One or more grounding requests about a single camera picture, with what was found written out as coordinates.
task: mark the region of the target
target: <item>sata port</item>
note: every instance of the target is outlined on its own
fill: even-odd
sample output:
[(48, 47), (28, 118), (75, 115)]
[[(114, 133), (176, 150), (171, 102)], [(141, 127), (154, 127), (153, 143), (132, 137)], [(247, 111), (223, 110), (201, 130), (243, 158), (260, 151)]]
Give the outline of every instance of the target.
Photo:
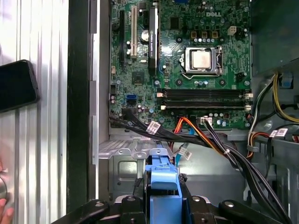
[(136, 104), (137, 95), (127, 95), (127, 104)]

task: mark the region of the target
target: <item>pcie slot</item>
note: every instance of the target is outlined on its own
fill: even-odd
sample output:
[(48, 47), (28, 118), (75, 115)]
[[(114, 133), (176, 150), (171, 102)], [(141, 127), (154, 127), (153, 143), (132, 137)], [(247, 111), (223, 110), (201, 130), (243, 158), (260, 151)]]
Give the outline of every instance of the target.
[(120, 64), (124, 65), (125, 62), (125, 11), (120, 11), (120, 45), (119, 45), (119, 53), (120, 53)]
[(161, 105), (161, 110), (167, 109), (227, 109), (244, 110), (244, 102), (203, 102), (203, 101), (167, 101)]
[(165, 98), (237, 98), (242, 99), (249, 92), (244, 90), (162, 90), (158, 97)]
[(137, 6), (131, 7), (131, 58), (137, 58)]

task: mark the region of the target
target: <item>blue plastic bracket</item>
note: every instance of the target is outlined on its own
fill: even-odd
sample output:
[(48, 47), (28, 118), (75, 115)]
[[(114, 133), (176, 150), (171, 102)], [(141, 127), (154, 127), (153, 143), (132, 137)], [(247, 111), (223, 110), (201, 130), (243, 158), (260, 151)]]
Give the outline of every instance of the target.
[(151, 172), (151, 188), (173, 190), (175, 195), (150, 196), (151, 224), (182, 223), (182, 192), (178, 181), (178, 171), (170, 163), (168, 156), (152, 156), (152, 165), (145, 166)]

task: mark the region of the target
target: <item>smartphone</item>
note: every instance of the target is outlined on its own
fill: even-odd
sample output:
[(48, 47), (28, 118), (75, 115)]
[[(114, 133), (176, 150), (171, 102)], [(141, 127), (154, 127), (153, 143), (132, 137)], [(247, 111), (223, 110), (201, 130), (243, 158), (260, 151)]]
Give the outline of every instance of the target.
[(40, 99), (30, 61), (0, 66), (0, 112), (36, 103)]

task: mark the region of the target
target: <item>screw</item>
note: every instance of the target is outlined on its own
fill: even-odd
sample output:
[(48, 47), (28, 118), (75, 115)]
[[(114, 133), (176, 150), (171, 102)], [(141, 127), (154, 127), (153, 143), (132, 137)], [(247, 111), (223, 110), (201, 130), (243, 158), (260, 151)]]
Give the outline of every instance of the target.
[(235, 205), (231, 202), (225, 202), (224, 203), (226, 206), (230, 207), (230, 208), (233, 208)]
[(199, 202), (200, 201), (200, 198), (199, 197), (196, 197), (196, 196), (193, 196), (192, 197), (192, 200), (196, 201), (196, 202)]
[(128, 201), (129, 201), (129, 202), (133, 202), (133, 201), (135, 201), (135, 198), (133, 198), (133, 197), (129, 197), (129, 198), (128, 198)]
[(95, 206), (96, 207), (102, 207), (104, 204), (102, 203), (102, 202), (97, 202), (96, 204), (95, 204)]

